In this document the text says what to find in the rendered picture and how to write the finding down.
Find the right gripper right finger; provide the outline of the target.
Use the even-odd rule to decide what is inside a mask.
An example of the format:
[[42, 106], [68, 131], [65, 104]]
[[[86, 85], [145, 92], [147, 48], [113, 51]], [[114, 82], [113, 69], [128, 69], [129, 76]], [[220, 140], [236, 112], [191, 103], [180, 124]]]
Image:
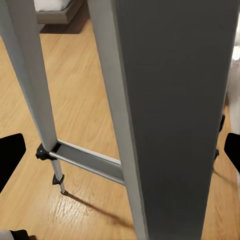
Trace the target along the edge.
[[233, 132], [228, 133], [224, 151], [232, 161], [236, 170], [240, 173], [240, 135]]

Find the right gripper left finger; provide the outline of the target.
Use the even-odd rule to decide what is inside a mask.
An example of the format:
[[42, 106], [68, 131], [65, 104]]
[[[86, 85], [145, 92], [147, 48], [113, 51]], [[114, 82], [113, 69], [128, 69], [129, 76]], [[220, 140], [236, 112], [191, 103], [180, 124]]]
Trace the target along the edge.
[[21, 133], [0, 138], [0, 193], [26, 152]]

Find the camera tripod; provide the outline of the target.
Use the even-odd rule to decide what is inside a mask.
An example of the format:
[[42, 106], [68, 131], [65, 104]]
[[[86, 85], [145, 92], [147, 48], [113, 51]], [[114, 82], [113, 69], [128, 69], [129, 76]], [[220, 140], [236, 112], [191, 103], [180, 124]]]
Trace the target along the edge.
[[202, 240], [240, 0], [87, 0], [120, 160], [57, 140], [34, 0], [0, 0], [0, 34], [52, 185], [60, 161], [126, 187], [137, 240]]

